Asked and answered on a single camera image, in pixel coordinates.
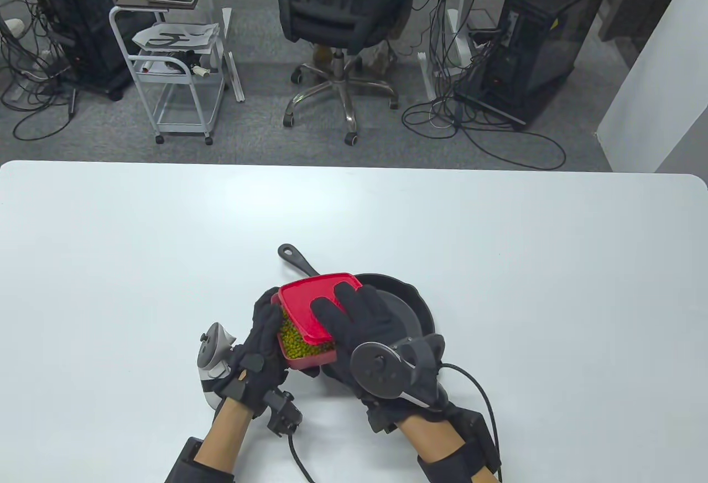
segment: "red lid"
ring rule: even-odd
[[[342,282],[348,283],[356,290],[361,288],[361,282],[354,275],[337,273],[305,278],[286,284],[278,291],[283,309],[293,320],[293,324],[303,335],[303,339],[308,345],[321,345],[332,341],[332,336],[312,313],[310,304],[314,299],[324,297],[331,300],[339,309],[344,310],[344,307],[334,296],[334,286]]]

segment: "forearm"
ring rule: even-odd
[[[250,409],[227,398],[194,460],[222,472],[232,472],[252,418]]]
[[[398,427],[426,463],[447,458],[465,445],[462,437],[446,420],[428,422],[419,415],[412,415],[400,422]],[[472,476],[472,483],[497,483],[497,480],[485,467]]]

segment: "office chair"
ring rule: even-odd
[[[389,108],[399,107],[398,94],[386,81],[352,76],[352,69],[361,68],[359,52],[385,40],[389,31],[407,20],[413,0],[278,0],[280,25],[285,38],[296,42],[303,38],[334,48],[331,71],[322,71],[309,63],[299,65],[290,77],[301,83],[303,70],[324,82],[294,96],[285,109],[283,126],[294,125],[294,108],[301,101],[321,92],[332,90],[338,94],[344,107],[348,132],[344,139],[347,145],[357,142],[357,121],[349,93],[350,85],[382,91],[389,96]],[[345,63],[344,50],[352,56]]]

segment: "hand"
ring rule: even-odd
[[[312,303],[312,313],[322,326],[334,338],[337,351],[337,361],[331,366],[323,366],[328,374],[347,385],[357,398],[361,399],[369,409],[369,422],[374,430],[372,416],[384,425],[380,428],[390,428],[390,425],[402,422],[411,415],[421,415],[426,420],[435,422],[442,420],[440,414],[412,404],[403,399],[384,400],[374,397],[364,391],[354,379],[351,372],[351,355],[360,344],[376,341],[391,346],[407,336],[402,321],[391,313],[374,286],[365,285],[354,291],[347,283],[341,283],[334,288],[334,295],[344,306],[344,311],[337,308],[332,301],[325,298],[315,299]]]
[[[285,359],[278,346],[278,331],[283,324],[280,306],[270,303],[278,288],[263,293],[253,306],[253,327],[243,344],[233,347],[230,374],[219,382],[215,392],[226,396],[223,390],[235,379],[243,379],[240,401],[258,417],[266,409],[263,397],[285,382]]]

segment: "skillet handle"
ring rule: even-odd
[[[290,243],[283,243],[283,245],[278,247],[278,256],[290,263],[294,268],[303,271],[309,277],[319,276],[319,273],[312,268],[300,251],[290,245]]]

